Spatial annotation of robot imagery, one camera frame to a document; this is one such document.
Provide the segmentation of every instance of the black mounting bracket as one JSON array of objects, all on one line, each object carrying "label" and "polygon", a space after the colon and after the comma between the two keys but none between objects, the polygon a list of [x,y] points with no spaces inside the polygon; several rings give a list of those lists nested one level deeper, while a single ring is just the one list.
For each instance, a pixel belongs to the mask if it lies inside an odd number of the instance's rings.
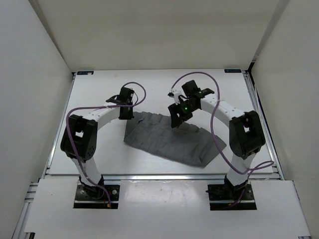
[{"label": "black mounting bracket", "polygon": [[105,194],[100,198],[92,198],[86,192],[83,185],[79,184],[76,188],[73,208],[92,208],[92,209],[117,209],[119,207],[120,186],[119,185],[104,185],[108,191],[112,207],[108,207],[108,199]]},{"label": "black mounting bracket", "polygon": [[209,184],[206,191],[209,196],[209,204],[211,211],[223,211],[223,210],[256,210],[256,203],[254,198],[253,189],[250,184],[247,184],[244,188],[244,194],[241,198],[241,202],[235,206],[231,206],[237,201],[241,195],[241,192],[231,194],[228,191],[228,187],[225,184]]}]

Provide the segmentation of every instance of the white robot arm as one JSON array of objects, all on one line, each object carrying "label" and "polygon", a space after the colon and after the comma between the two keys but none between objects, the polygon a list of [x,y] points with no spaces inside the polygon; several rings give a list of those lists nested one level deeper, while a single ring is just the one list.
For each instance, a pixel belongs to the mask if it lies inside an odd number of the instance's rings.
[{"label": "white robot arm", "polygon": [[93,157],[96,150],[97,132],[114,119],[130,120],[133,118],[133,94],[132,89],[122,87],[120,94],[109,98],[102,109],[93,110],[84,116],[71,115],[68,119],[80,162],[73,151],[67,129],[61,141],[61,150],[75,163],[83,189],[92,198],[100,198],[103,195],[101,188],[104,186],[103,176],[99,173]]},{"label": "white robot arm", "polygon": [[[194,80],[185,83],[181,91],[171,91],[168,96],[175,103],[168,107],[171,115],[171,127],[177,127],[192,117],[192,112],[201,109],[213,113],[218,97],[211,89],[201,90]],[[245,188],[248,182],[248,169],[257,152],[265,144],[259,116],[255,111],[243,112],[230,104],[220,101],[215,117],[229,128],[229,145],[233,151],[232,165],[225,177],[225,184],[235,194]]]}]

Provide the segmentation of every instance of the purple cable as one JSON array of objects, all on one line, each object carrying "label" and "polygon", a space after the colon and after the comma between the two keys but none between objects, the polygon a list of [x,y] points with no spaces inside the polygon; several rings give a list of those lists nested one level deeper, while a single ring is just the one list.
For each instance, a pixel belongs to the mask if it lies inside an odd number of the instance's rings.
[{"label": "purple cable", "polygon": [[136,84],[136,85],[140,86],[140,87],[143,89],[143,91],[144,91],[144,97],[143,97],[143,99],[142,99],[140,102],[137,102],[137,103],[134,104],[134,105],[113,105],[113,106],[77,107],[77,108],[74,108],[74,109],[70,110],[69,113],[66,115],[66,131],[67,131],[67,133],[68,133],[68,136],[69,136],[69,139],[70,139],[70,143],[71,143],[71,145],[72,145],[72,149],[73,149],[73,151],[74,151],[74,154],[75,154],[75,156],[76,156],[76,159],[78,160],[78,163],[79,163],[79,165],[80,165],[81,171],[82,171],[84,177],[85,177],[91,184],[93,184],[94,186],[96,186],[96,187],[102,189],[102,190],[105,192],[105,194],[106,194],[107,197],[108,197],[108,202],[109,202],[110,208],[111,208],[111,198],[110,198],[109,192],[106,190],[105,187],[102,187],[102,186],[100,186],[100,185],[94,183],[94,182],[88,177],[88,175],[87,175],[87,173],[86,173],[86,171],[85,171],[85,168],[83,167],[83,164],[82,164],[80,155],[79,155],[79,153],[78,153],[78,150],[76,149],[74,140],[73,140],[73,138],[72,138],[72,133],[71,133],[71,129],[70,129],[69,118],[70,118],[70,115],[71,115],[74,111],[78,111],[78,110],[92,110],[92,109],[98,109],[98,110],[99,110],[99,109],[105,109],[105,108],[110,108],[110,109],[111,109],[111,108],[116,108],[116,107],[128,107],[128,108],[131,108],[131,107],[135,107],[135,106],[139,105],[139,104],[142,103],[142,102],[145,100],[145,98],[146,98],[146,90],[145,90],[145,88],[144,88],[141,84],[139,84],[139,83],[137,83],[137,82],[127,82],[127,83],[124,84],[122,87],[124,87],[124,86],[126,86],[126,85],[128,85],[128,84]]}]

